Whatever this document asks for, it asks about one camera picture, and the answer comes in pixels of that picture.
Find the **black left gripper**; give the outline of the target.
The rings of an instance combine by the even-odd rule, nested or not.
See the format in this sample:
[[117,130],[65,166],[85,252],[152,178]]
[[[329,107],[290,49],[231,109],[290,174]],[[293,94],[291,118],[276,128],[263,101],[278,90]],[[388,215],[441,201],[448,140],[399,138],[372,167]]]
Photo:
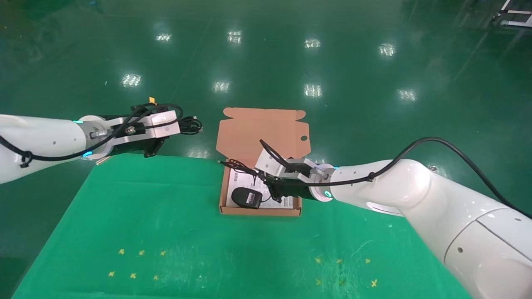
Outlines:
[[149,114],[145,117],[132,117],[126,122],[125,117],[110,126],[108,135],[113,138],[99,147],[99,155],[119,155],[135,151],[144,152],[144,158],[157,155],[165,143],[165,116]]

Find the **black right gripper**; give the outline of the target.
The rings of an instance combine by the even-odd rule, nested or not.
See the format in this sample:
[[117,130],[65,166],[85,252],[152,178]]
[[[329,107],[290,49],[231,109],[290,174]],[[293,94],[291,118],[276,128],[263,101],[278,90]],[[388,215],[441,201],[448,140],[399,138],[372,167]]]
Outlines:
[[270,197],[277,203],[282,203],[283,197],[295,197],[317,201],[312,195],[311,187],[304,182],[295,180],[271,179],[267,185]]

